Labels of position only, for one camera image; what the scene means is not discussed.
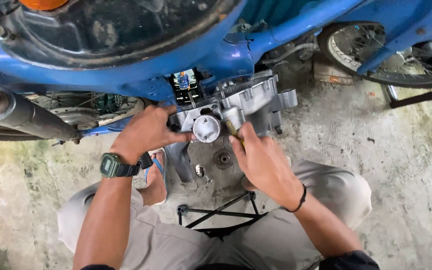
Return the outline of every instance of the left hand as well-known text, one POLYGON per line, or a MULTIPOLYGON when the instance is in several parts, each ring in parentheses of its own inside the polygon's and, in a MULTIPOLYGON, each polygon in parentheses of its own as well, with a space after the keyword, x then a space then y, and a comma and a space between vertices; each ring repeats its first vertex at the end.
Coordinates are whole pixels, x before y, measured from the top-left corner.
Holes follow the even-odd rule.
POLYGON ((193 133, 171 132, 166 126, 168 117, 176 112, 175 105, 148 106, 129 121, 109 151, 117 154, 124 163, 136 164, 141 155, 149 150, 194 140, 193 133))

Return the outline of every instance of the leg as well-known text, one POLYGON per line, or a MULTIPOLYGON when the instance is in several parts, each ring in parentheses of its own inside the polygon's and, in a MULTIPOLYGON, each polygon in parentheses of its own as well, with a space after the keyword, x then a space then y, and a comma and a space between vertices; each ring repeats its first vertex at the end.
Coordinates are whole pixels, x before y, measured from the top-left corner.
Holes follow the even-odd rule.
MULTIPOLYGON (((361 175, 307 160, 293 171, 348 227, 354 229, 371 211, 371 190, 361 175)), ((224 244, 229 263, 261 270, 301 269, 320 256, 297 218, 282 209, 225 237, 224 244)))
MULTIPOLYGON (((177 224, 161 223, 157 212, 145 205, 166 197, 160 192, 163 189, 158 187, 164 183, 162 175, 153 173, 159 172, 156 165, 153 167, 148 172, 149 186, 141 191, 133 189, 131 193, 129 242, 121 269, 189 270, 214 262, 216 251, 222 244, 219 239, 177 224)), ((96 183, 76 193, 57 211, 59 240, 72 252, 76 249, 81 226, 98 186, 96 183)))

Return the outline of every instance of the muffler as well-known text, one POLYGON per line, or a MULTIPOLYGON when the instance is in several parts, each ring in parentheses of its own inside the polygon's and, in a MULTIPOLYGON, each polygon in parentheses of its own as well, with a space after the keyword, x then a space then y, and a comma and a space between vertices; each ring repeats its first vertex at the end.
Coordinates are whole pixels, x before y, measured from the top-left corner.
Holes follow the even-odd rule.
POLYGON ((25 97, 0 88, 0 126, 45 139, 78 140, 81 133, 25 97))

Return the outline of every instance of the spoked wheel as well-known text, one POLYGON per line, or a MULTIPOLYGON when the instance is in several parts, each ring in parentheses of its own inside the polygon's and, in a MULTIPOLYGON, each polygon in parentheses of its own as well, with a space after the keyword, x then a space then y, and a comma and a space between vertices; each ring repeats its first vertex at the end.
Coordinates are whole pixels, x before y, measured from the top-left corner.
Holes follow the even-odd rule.
POLYGON ((432 40, 396 52, 371 75, 357 74, 357 69, 385 42, 385 29, 376 22, 334 23, 318 35, 321 51, 350 75, 385 85, 432 88, 432 40))
MULTIPOLYGON (((60 91, 23 96, 79 130, 110 124, 138 113, 145 106, 144 101, 138 97, 98 92, 60 91)), ((43 138, 0 126, 0 141, 41 139, 43 138)))

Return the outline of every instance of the right hand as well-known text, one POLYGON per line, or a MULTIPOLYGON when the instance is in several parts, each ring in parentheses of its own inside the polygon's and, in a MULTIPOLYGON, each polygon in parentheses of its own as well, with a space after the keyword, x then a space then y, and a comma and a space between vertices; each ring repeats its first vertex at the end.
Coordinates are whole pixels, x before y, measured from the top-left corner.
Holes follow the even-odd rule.
POLYGON ((229 140, 248 180, 286 209, 297 209, 303 185, 292 172, 283 149, 270 137, 258 138, 249 122, 243 123, 238 136, 244 139, 244 148, 237 138, 230 136, 229 140))

